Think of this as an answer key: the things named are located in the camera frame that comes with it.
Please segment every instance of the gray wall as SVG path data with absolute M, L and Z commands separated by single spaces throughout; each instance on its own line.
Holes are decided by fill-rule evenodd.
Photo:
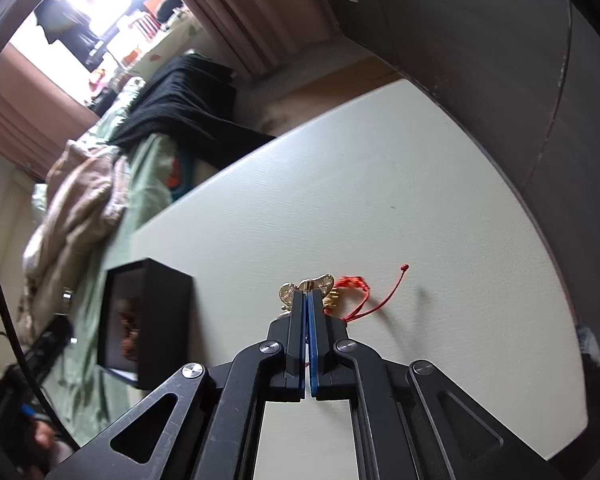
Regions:
M 522 194 L 600 342 L 600 38 L 569 0 L 328 0 Z

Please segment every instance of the red string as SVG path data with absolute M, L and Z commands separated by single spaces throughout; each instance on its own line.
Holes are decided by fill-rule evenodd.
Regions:
M 375 307 L 373 307 L 371 310 L 367 310 L 366 312 L 363 312 L 362 314 L 360 314 L 360 310 L 362 310 L 362 308 L 365 306 L 366 300 L 369 299 L 369 295 L 371 294 L 371 287 L 366 284 L 366 281 L 364 280 L 364 278 L 362 278 L 362 276 L 343 276 L 343 277 L 341 277 L 333 285 L 334 288 L 360 288 L 364 292 L 364 297 L 362 298 L 362 301 L 360 301 L 360 304 L 356 308 L 354 308 L 351 312 L 349 312 L 345 317 L 343 317 L 342 320 L 344 322 L 348 323 L 350 321 L 360 319 L 361 317 L 368 316 L 368 314 L 371 314 L 371 313 L 375 312 L 376 310 L 378 310 L 379 308 L 382 308 L 386 304 L 386 302 L 391 299 L 394 292 L 398 289 L 398 286 L 400 285 L 400 282 L 402 281 L 402 278 L 404 277 L 404 273 L 407 272 L 407 269 L 409 269 L 409 266 L 407 264 L 400 266 L 400 277 L 398 278 L 398 281 L 395 283 L 393 290 L 391 292 L 389 292 L 387 297 L 384 298 L 384 300 L 382 300 L 380 303 L 378 303 Z

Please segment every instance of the metal screw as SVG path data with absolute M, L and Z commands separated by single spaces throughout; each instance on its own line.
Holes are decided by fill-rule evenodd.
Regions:
M 200 375 L 202 375 L 204 371 L 205 367 L 203 367 L 203 365 L 201 365 L 200 363 L 189 363 L 182 367 L 182 374 L 187 379 L 195 379 L 197 377 L 200 377 Z
M 433 373 L 433 365 L 425 360 L 416 361 L 413 364 L 413 371 L 418 375 L 431 375 Z
M 340 352 L 349 353 L 353 352 L 356 348 L 358 348 L 358 343 L 353 341 L 353 339 L 341 339 L 336 343 L 336 348 Z
M 275 354 L 280 350 L 280 343 L 277 341 L 263 341 L 260 343 L 259 348 L 263 354 Z

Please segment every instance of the tabletop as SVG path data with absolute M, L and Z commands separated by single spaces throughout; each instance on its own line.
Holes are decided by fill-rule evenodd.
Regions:
M 221 171 L 141 228 L 135 259 L 195 278 L 192 359 L 266 337 L 278 289 L 360 275 L 379 301 L 349 335 L 427 359 L 540 455 L 586 426 L 573 319 L 554 263 L 480 148 L 406 80 L 360 96 Z M 348 403 L 269 403 L 256 477 L 356 478 Z

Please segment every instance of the open box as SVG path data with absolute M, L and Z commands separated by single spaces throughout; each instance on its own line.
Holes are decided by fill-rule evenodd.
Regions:
M 193 279 L 150 258 L 110 269 L 104 286 L 97 363 L 141 390 L 153 390 L 187 363 Z M 138 318 L 135 359 L 122 351 L 122 306 Z

